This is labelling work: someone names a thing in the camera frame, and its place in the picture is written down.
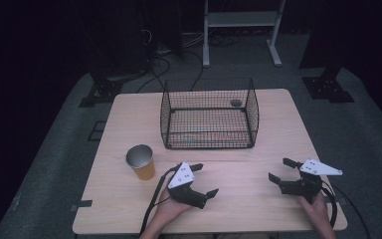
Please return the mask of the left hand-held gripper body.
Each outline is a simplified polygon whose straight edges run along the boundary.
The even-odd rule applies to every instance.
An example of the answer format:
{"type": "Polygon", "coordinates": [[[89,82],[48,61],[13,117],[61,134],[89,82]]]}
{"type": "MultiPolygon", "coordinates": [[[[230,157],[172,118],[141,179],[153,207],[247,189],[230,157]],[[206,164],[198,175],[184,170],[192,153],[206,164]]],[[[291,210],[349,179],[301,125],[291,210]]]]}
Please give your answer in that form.
{"type": "Polygon", "coordinates": [[[170,197],[179,202],[203,209],[206,205],[206,194],[197,192],[191,188],[194,182],[194,172],[191,171],[190,164],[186,161],[179,164],[179,168],[170,178],[167,188],[170,197]]]}

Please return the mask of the black tape floor square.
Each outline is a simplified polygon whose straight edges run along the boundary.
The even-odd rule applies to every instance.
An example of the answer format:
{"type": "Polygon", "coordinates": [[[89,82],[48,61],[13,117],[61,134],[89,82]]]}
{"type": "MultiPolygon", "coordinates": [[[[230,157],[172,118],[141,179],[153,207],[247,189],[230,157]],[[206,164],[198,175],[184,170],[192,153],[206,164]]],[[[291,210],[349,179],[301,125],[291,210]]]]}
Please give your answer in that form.
{"type": "Polygon", "coordinates": [[[100,141],[106,126],[105,120],[95,122],[92,131],[89,134],[88,141],[100,141]]]}

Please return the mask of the black tape strip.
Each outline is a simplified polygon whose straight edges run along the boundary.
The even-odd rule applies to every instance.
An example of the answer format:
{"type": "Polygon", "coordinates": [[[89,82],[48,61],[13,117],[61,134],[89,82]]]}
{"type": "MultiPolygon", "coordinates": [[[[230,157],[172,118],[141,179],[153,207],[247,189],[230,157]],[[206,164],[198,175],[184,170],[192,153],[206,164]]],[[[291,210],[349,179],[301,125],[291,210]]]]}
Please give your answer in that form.
{"type": "Polygon", "coordinates": [[[70,207],[71,212],[76,212],[78,211],[79,208],[82,207],[91,207],[93,205],[92,200],[81,200],[77,204],[72,204],[70,207]]]}
{"type": "Polygon", "coordinates": [[[339,204],[340,206],[349,205],[349,201],[345,197],[340,197],[340,196],[332,197],[332,198],[326,196],[325,201],[327,203],[331,203],[331,204],[333,204],[333,203],[339,204]]]}

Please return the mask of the person's right hand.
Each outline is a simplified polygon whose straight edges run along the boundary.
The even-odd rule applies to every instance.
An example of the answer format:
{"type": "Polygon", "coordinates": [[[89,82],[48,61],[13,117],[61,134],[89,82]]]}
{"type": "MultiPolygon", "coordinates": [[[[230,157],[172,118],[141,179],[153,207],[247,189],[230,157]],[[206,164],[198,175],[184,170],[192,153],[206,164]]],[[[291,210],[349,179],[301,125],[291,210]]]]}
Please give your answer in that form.
{"type": "Polygon", "coordinates": [[[308,221],[316,231],[325,231],[326,229],[331,229],[331,224],[328,218],[328,209],[324,196],[321,192],[318,192],[315,196],[312,197],[311,203],[309,203],[302,196],[299,196],[297,199],[302,207],[302,210],[307,216],[308,221]]]}

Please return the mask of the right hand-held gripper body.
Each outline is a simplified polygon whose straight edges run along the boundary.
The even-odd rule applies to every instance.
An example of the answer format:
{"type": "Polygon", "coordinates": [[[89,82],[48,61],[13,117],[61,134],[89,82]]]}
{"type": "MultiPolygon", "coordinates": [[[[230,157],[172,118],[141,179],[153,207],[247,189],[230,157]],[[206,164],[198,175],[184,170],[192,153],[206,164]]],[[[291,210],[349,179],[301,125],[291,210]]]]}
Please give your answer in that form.
{"type": "Polygon", "coordinates": [[[302,196],[308,202],[312,201],[322,188],[321,175],[340,176],[343,171],[316,159],[309,158],[306,162],[301,163],[301,167],[297,168],[300,179],[296,181],[282,181],[279,188],[282,194],[302,196]]]}

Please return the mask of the orange paper cup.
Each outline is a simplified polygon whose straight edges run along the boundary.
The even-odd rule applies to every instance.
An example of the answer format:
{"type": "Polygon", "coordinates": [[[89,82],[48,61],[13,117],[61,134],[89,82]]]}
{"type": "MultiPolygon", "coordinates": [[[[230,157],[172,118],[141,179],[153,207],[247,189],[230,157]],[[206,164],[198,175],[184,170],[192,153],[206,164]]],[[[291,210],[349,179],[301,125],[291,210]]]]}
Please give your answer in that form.
{"type": "Polygon", "coordinates": [[[127,152],[125,161],[141,180],[149,180],[155,175],[153,150],[146,144],[132,147],[127,152]]]}

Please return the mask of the person's left hand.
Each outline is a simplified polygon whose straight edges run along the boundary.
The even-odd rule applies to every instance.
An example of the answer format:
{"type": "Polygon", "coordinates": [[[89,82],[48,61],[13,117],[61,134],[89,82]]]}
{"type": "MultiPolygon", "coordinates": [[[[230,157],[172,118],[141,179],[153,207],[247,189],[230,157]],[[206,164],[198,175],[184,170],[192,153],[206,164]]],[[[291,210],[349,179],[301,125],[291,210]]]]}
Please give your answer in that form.
{"type": "Polygon", "coordinates": [[[173,200],[166,192],[159,200],[156,212],[147,229],[161,232],[168,224],[176,220],[182,213],[189,210],[190,205],[173,200]]]}

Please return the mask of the white metal stand frame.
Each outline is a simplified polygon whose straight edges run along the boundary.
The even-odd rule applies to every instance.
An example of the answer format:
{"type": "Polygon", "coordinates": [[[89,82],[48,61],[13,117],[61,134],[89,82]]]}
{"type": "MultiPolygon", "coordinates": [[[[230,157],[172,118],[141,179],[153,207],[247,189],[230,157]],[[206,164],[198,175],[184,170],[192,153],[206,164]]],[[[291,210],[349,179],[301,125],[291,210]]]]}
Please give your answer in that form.
{"type": "Polygon", "coordinates": [[[203,22],[202,66],[210,67],[209,30],[214,28],[272,27],[273,32],[266,40],[273,63],[280,67],[283,63],[276,48],[282,17],[287,0],[280,0],[275,11],[257,12],[210,12],[209,0],[205,0],[203,22]]]}

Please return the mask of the black stand base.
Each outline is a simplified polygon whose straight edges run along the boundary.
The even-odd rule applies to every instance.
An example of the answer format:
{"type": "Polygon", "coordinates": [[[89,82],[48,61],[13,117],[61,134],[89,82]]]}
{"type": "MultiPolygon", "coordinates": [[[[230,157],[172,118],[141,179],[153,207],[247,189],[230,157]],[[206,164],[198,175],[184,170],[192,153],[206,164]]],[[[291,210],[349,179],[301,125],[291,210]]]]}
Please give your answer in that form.
{"type": "Polygon", "coordinates": [[[79,104],[80,108],[91,108],[97,104],[112,103],[114,98],[120,94],[123,86],[121,75],[91,74],[91,77],[93,84],[89,93],[82,98],[79,104]]]}
{"type": "Polygon", "coordinates": [[[314,100],[328,100],[330,103],[353,103],[353,97],[336,80],[341,67],[326,67],[317,77],[303,77],[302,81],[314,100]]]}

